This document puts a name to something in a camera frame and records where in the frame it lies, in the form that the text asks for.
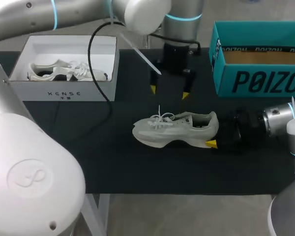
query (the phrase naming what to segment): shoe sole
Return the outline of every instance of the shoe sole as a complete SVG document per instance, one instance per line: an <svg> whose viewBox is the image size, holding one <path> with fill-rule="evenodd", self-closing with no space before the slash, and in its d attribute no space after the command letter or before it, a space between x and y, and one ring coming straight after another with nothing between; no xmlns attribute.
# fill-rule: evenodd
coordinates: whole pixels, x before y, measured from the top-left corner
<svg viewBox="0 0 295 236"><path fill-rule="evenodd" d="M139 139L136 136L134 136L134 137L139 142L141 142L141 143L143 143L145 145L148 145L150 147L153 147L153 148L163 148L167 144L171 143L172 141L175 141L175 140L170 140L170 141L162 142L162 143L153 143L153 142L148 142L148 141L144 141L142 139ZM189 145L191 145L193 147L197 147L197 148L210 148L210 147L208 147L206 145L206 142L205 141L202 141L202 140L198 140L198 139L178 139L178 140L184 141L184 142L188 143Z"/></svg>

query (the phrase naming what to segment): black mat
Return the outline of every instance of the black mat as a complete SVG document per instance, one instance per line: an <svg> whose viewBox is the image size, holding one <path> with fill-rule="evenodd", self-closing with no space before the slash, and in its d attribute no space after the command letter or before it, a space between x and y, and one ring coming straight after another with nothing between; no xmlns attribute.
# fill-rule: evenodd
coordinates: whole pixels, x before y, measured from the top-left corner
<svg viewBox="0 0 295 236"><path fill-rule="evenodd" d="M160 50L145 50L149 59ZM19 53L0 52L9 74ZM132 136L133 123L161 113L184 111L218 115L238 106L262 109L289 101L286 98L218 98L207 49L192 58L197 71L191 95L181 101L183 80L167 74L159 80L158 95L149 87L149 68L131 50L120 52L116 101L109 122L87 139L72 145L107 113L104 102L26 102L37 123L63 144L81 164L88 193L162 194L277 194L294 180L292 157L274 140L245 155L221 155L210 149L171 143L163 149L144 146Z"/></svg>

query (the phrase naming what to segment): white sneaker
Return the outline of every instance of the white sneaker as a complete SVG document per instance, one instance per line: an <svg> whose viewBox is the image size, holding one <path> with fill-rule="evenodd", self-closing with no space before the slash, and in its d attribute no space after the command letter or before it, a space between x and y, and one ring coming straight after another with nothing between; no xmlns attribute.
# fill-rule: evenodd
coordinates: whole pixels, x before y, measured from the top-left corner
<svg viewBox="0 0 295 236"><path fill-rule="evenodd" d="M215 112L208 115L200 115L190 112L174 115L165 113L142 119L136 122L132 134L141 143L163 148L174 140L182 140L188 144L209 148L206 141L214 138L218 131L219 123Z"/></svg>
<svg viewBox="0 0 295 236"><path fill-rule="evenodd" d="M97 81L107 81L108 76L104 71L93 70ZM72 61L67 63L57 60L52 65L29 65L28 79L33 81L93 81L86 63Z"/></svg>

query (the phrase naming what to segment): shoelace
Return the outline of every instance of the shoelace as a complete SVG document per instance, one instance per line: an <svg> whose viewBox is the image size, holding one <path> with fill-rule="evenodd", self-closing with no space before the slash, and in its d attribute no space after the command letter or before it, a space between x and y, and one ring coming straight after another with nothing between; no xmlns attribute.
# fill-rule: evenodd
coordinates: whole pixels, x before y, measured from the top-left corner
<svg viewBox="0 0 295 236"><path fill-rule="evenodd" d="M85 77L87 73L89 72L89 65L84 62L76 62L76 61L71 61L70 63L71 68L71 73L74 74L75 76L83 76Z"/></svg>
<svg viewBox="0 0 295 236"><path fill-rule="evenodd" d="M174 125L173 123L171 123L172 120L169 117L164 117L166 115L174 116L174 114L173 113L164 113L163 115L161 115L160 109L161 109L160 106L158 106L158 115L151 116L151 118L156 118L156 120L155 121L148 121L147 123L150 126L155 126L155 129L162 128L163 125Z"/></svg>

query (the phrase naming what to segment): white shoebox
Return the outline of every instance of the white shoebox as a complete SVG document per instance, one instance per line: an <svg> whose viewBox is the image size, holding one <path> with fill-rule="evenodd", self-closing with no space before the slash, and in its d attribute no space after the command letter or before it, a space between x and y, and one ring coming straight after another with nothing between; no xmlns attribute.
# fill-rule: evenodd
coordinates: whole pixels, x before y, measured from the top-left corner
<svg viewBox="0 0 295 236"><path fill-rule="evenodd" d="M29 64L50 65L88 62L90 36L42 35L29 37L10 76L11 84L22 101L105 101L93 81L29 81ZM115 100L119 50L117 38L96 36L91 47L93 69L104 71L108 81L98 81L109 100Z"/></svg>

